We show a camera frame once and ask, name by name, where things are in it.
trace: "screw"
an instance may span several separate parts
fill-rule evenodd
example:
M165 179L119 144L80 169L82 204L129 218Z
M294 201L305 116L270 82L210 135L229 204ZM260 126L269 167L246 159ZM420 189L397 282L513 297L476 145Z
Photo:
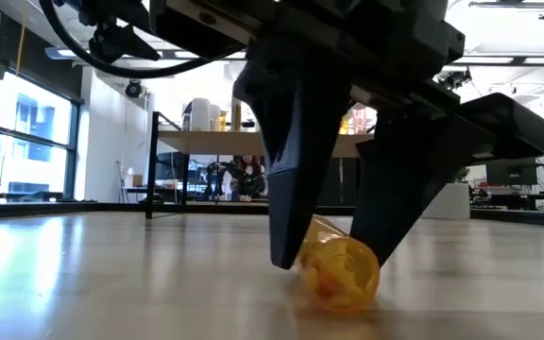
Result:
M202 21L203 23L207 25L217 24L217 20L215 20L215 17L213 17L211 14L206 12L200 12L200 14L198 14L198 19L200 19L200 21Z

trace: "shelf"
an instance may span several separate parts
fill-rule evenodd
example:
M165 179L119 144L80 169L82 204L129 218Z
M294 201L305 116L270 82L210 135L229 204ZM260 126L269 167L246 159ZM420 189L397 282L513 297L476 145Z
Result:
M332 156L358 158L356 144L371 139L370 135L339 135ZM159 140L184 154L262 156L262 136L253 132L209 132L159 130Z

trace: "wooden floor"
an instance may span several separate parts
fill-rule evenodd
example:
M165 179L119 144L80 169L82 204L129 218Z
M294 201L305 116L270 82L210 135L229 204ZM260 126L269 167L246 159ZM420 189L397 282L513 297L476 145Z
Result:
M72 340L544 340L544 227L422 220L367 313L301 293L263 216L0 220L0 339Z

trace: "bottle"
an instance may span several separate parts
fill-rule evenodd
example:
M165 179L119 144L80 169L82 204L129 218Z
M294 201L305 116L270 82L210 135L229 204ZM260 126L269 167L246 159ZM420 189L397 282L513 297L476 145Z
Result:
M241 101L232 98L232 125L230 126L230 130L232 131L240 131L241 130Z
M379 286L379 261L372 250L318 215L297 255L297 268L314 303L335 314L366 310Z
M220 109L217 105L209 106L209 131L219 131Z
M349 134L349 118L349 113L346 113L346 115L341 118L341 124L339 125L339 134Z
M228 113L224 110L219 112L219 130L224 132L226 131L226 116Z

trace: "computer monitor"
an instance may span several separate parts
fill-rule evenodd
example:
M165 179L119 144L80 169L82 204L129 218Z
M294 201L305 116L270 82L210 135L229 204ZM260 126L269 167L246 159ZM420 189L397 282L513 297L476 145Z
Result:
M182 179L184 176L184 154L165 152L157 154L155 179Z
M486 165L488 185L537 185L536 159L493 161Z

